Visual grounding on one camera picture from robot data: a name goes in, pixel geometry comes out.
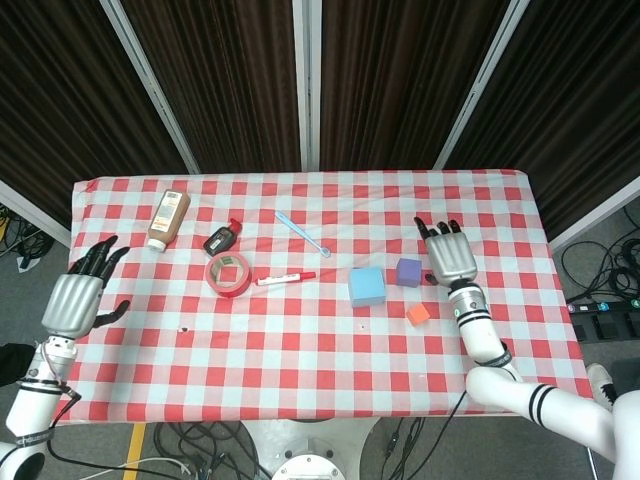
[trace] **black curtain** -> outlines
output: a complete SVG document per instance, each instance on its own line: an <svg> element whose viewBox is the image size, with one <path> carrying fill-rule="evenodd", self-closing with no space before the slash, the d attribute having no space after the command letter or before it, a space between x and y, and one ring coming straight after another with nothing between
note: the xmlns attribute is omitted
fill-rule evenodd
<svg viewBox="0 0 640 480"><path fill-rule="evenodd" d="M186 173L97 1L0 2L0 178L67 227L73 183Z"/></svg>
<svg viewBox="0 0 640 480"><path fill-rule="evenodd" d="M550 239L640 175L640 2L531 2L446 168L526 172Z"/></svg>
<svg viewBox="0 0 640 480"><path fill-rule="evenodd" d="M291 0L125 0L203 172L300 170Z"/></svg>
<svg viewBox="0 0 640 480"><path fill-rule="evenodd" d="M507 0L324 0L323 170L430 168Z"/></svg>

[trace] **label on bottle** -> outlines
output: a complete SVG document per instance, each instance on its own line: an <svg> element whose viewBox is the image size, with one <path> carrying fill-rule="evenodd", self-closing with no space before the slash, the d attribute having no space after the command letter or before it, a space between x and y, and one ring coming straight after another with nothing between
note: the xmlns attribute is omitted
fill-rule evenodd
<svg viewBox="0 0 640 480"><path fill-rule="evenodd" d="M164 194L164 197L162 197L162 201L160 202L160 206L158 207L158 212L151 224L152 230L158 230L159 232L169 231L171 221L173 220L173 216L176 214L181 198L182 194L178 192L166 192Z"/></svg>
<svg viewBox="0 0 640 480"><path fill-rule="evenodd" d="M222 238L216 238L213 243L209 246L211 250L215 250L218 245L222 243Z"/></svg>

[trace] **light blue spoon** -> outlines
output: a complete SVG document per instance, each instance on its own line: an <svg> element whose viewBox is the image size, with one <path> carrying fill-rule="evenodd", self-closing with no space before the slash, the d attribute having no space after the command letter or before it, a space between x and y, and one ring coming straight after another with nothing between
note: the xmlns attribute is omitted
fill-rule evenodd
<svg viewBox="0 0 640 480"><path fill-rule="evenodd" d="M321 247L320 245L318 245L318 243L315 240L313 240L307 232L305 232L299 226L293 223L291 219L287 217L284 213L282 213L279 210L276 211L276 218L280 220L282 223L284 223L291 230L296 232L298 235L300 235L302 238L304 238L311 245L313 245L318 250L320 250L320 253L322 254L323 257L329 258L331 256L331 251L327 247Z"/></svg>

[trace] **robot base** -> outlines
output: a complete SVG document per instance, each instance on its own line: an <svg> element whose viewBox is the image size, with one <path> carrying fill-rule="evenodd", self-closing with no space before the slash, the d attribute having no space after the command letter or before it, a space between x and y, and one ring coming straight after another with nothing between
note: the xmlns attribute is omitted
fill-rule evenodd
<svg viewBox="0 0 640 480"><path fill-rule="evenodd" d="M253 438L260 463L274 480L358 480L362 449L379 420L334 418L321 422L242 422Z"/></svg>

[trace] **yellow floor tape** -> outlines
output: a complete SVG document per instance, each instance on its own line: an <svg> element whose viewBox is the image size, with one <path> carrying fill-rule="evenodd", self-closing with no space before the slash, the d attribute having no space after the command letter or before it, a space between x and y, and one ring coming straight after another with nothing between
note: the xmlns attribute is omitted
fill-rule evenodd
<svg viewBox="0 0 640 480"><path fill-rule="evenodd" d="M131 432L131 443L129 443L129 455L127 455L127 463L140 460L142 453L142 444L144 442L144 429L146 423L134 423ZM124 472L122 480L136 480L138 472Z"/></svg>

